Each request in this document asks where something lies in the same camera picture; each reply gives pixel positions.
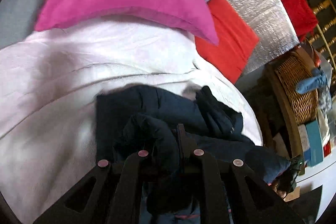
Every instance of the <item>round metal rivet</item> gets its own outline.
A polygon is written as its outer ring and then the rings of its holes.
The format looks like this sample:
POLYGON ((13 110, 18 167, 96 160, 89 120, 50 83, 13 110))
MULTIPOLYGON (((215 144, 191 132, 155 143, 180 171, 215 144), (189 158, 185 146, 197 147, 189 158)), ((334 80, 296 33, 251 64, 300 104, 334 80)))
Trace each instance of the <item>round metal rivet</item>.
POLYGON ((243 162, 242 160, 240 160, 240 159, 235 159, 235 160, 233 161, 233 164, 234 164, 235 166, 241 167, 241 166, 243 166, 244 162, 243 162))
POLYGON ((204 151, 202 149, 195 149, 194 154, 196 156, 202 156, 204 154, 204 151))
POLYGON ((139 155, 140 157, 147 157, 147 156, 148 156, 148 151, 147 151, 147 150, 140 150, 140 151, 138 152, 138 155, 139 155))
POLYGON ((100 161, 98 161, 98 166, 100 168, 105 168, 106 166, 108 166, 108 164, 109 164, 108 160, 100 160, 100 161))

